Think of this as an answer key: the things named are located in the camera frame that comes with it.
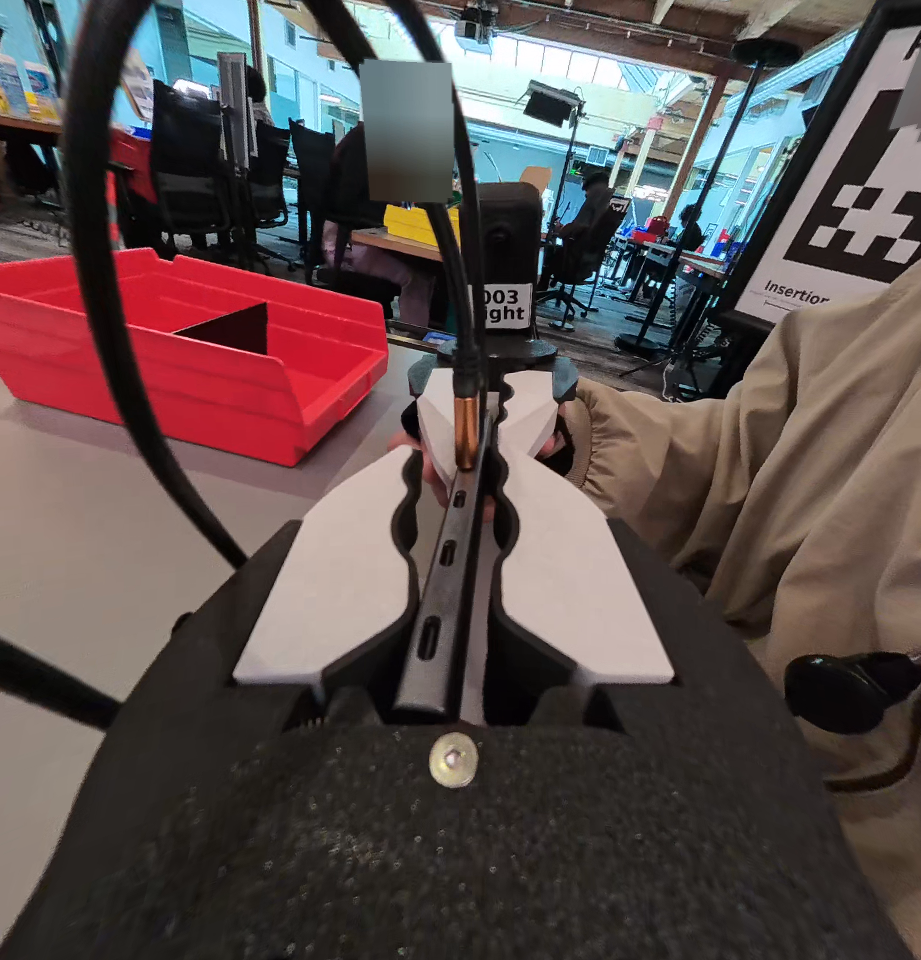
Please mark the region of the red plastic bin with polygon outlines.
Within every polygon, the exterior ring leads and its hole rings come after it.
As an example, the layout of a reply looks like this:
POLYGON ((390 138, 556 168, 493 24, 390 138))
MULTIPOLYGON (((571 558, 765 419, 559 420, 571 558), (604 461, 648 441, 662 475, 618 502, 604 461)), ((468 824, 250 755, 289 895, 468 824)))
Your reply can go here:
MULTIPOLYGON (((387 371, 382 306, 152 248, 114 254, 144 386, 171 439, 294 467, 387 371), (175 336, 267 304, 267 355, 175 336)), ((0 379, 15 399, 122 419, 87 323, 74 259, 0 264, 0 379)))

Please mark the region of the grey desk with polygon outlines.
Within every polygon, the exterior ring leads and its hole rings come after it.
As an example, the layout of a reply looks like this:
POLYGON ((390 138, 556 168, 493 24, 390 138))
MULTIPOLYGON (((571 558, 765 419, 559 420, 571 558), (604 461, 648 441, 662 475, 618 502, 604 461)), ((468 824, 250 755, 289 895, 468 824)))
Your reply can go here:
MULTIPOLYGON (((392 345, 367 399, 296 468, 177 441, 175 456, 251 554, 387 451, 420 356, 392 345)), ((230 573, 121 427, 19 401, 0 378, 0 638, 123 700, 230 573)), ((101 739, 0 693, 0 942, 101 739)))

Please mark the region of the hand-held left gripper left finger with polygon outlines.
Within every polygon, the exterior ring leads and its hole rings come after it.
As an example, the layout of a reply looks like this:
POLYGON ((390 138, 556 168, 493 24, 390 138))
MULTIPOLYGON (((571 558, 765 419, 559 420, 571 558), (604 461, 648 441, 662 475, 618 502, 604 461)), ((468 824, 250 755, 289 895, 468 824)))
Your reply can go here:
POLYGON ((308 510, 234 667, 239 686, 345 688, 385 697, 419 606, 411 556, 419 450, 397 446, 308 510))

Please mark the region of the person's right hand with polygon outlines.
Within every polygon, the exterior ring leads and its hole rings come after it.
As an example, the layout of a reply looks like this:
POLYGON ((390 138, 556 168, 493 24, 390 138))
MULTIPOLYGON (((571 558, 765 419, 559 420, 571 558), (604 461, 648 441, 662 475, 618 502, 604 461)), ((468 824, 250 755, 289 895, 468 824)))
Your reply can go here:
POLYGON ((437 472, 427 447, 421 443, 419 448, 422 455, 422 479, 430 488, 438 505, 445 511, 451 504, 451 486, 444 483, 437 472))

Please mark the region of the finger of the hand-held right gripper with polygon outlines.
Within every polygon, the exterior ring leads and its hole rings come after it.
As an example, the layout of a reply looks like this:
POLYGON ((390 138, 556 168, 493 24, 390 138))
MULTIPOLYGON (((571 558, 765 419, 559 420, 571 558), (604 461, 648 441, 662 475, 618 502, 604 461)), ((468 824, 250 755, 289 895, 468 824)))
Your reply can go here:
POLYGON ((457 472, 453 381, 452 370, 432 371, 416 401, 421 441, 445 488, 452 488, 457 472))
POLYGON ((524 454, 536 458, 554 436, 560 405, 554 399, 551 373, 508 373, 501 404, 497 448, 504 458, 524 454))

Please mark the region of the white blue wipes container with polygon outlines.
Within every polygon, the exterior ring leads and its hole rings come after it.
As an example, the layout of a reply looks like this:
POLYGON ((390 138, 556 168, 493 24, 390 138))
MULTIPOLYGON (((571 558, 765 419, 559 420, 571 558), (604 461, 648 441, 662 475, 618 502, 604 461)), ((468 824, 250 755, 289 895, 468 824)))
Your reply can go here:
POLYGON ((22 66, 29 85, 24 96, 30 116, 46 124, 60 125, 61 104, 50 68, 33 61, 24 61, 22 66))
POLYGON ((0 53, 0 114, 21 119, 32 118, 18 63, 12 56, 2 53, 0 53))

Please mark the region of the black USB hub with cable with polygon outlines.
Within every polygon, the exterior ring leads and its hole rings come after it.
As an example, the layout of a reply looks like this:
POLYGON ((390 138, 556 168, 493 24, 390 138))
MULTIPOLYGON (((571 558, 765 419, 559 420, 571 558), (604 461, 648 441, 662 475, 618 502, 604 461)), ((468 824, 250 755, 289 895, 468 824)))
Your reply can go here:
POLYGON ((458 719, 483 529, 494 414, 481 426, 475 464, 458 469, 406 647, 392 704, 411 724, 458 719))

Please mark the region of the yellow plastic bin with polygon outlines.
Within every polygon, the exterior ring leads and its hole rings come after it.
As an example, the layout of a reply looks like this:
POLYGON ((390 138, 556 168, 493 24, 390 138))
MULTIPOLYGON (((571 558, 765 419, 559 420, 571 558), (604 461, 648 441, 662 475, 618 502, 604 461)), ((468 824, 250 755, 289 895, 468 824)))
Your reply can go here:
POLYGON ((383 214, 383 226, 388 235, 430 247, 439 246, 429 214, 419 205, 388 204, 383 214))

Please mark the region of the black white tag sign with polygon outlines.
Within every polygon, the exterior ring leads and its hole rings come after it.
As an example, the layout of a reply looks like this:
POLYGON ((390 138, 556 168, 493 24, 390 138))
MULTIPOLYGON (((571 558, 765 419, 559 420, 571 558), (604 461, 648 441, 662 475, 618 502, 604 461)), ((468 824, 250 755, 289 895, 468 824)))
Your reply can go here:
POLYGON ((723 398, 787 314, 877 294, 921 260, 921 129, 895 114, 921 54, 921 2, 877 2, 749 241, 712 326, 723 398))

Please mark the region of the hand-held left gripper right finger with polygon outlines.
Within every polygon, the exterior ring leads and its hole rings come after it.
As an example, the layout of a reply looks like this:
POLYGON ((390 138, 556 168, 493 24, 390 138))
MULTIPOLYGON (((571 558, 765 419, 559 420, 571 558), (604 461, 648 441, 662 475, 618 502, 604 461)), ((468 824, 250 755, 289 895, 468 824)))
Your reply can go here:
POLYGON ((553 689, 669 686, 675 668, 601 510, 526 453, 497 463, 487 724, 527 723, 553 689))

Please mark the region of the studio light on stand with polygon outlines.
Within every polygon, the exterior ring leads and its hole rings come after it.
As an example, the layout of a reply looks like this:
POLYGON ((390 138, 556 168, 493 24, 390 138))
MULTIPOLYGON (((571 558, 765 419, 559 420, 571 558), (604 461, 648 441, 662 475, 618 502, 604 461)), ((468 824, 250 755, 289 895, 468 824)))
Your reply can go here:
POLYGON ((526 90, 526 117, 541 121, 550 126, 561 128, 564 124, 570 127, 570 138, 562 165, 553 204, 551 206, 550 221, 544 232, 543 254, 550 255, 560 240, 557 234, 560 205, 563 188, 574 156, 574 147, 580 120, 584 116, 585 101, 577 91, 558 89, 539 80, 531 80, 526 90))

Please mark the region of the black light stand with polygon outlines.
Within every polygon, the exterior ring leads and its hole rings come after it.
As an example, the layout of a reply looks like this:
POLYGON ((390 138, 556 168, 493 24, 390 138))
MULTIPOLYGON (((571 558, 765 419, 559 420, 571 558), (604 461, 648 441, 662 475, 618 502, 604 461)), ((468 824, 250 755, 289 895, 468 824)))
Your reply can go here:
MULTIPOLYGON (((698 204, 698 216, 703 212, 707 197, 714 186, 720 167, 729 151, 731 141, 741 123, 751 97, 759 83, 762 73, 767 69, 786 68, 795 64, 802 56, 802 48, 797 44, 765 36, 739 39, 731 49, 731 59, 740 66, 751 69, 750 77, 742 91, 742 100, 738 105, 733 118, 724 134, 718 148, 718 153, 711 164, 706 180, 695 200, 698 204)), ((658 288, 650 302, 645 317, 636 336, 621 334, 614 339, 614 347, 618 352, 628 352, 638 357, 655 356, 659 347, 647 340, 647 331, 659 314, 661 304, 665 299, 668 287, 680 265, 685 253, 680 245, 675 244, 669 255, 664 270, 660 275, 658 288)))

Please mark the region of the black bin divider panel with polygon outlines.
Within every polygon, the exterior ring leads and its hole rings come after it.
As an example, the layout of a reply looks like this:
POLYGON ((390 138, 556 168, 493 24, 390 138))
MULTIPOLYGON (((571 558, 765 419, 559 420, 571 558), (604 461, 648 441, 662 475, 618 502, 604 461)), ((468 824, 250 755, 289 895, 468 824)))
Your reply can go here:
POLYGON ((268 304, 258 302, 181 328, 174 336, 267 356, 268 322, 268 304))

